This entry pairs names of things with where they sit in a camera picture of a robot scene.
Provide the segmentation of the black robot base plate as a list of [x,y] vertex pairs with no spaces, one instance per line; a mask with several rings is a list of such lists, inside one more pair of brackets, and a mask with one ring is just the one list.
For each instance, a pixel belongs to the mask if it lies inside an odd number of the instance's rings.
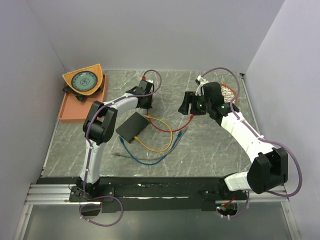
[[83,184],[78,177],[41,177],[38,185],[71,185],[69,201],[95,203],[103,213],[117,211],[215,211],[216,202],[244,201],[242,190],[230,191],[220,177],[101,177]]

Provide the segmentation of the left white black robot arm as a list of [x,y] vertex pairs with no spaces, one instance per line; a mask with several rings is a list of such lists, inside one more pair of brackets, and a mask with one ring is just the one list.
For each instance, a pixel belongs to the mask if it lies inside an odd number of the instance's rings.
[[136,108],[148,109],[152,104],[155,84],[142,78],[138,86],[126,91],[111,101],[95,101],[83,124],[85,137],[85,159],[76,181],[81,195],[94,201],[99,195],[100,165],[106,143],[112,138],[117,117]]

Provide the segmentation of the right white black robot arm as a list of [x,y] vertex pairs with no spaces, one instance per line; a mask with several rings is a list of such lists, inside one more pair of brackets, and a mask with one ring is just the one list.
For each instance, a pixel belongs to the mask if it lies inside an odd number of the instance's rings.
[[219,83],[201,84],[196,91],[185,92],[178,111],[183,115],[208,114],[238,142],[249,157],[251,166],[248,171],[223,177],[218,187],[218,193],[223,199],[232,198],[239,190],[261,194],[287,182],[287,151],[263,142],[238,107],[232,102],[225,102]]

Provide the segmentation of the black network switch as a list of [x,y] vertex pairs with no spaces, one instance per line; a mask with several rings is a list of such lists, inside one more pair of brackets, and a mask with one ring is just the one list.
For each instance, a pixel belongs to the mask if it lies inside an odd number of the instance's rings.
[[131,143],[149,124],[149,121],[144,116],[135,112],[115,131],[125,141]]

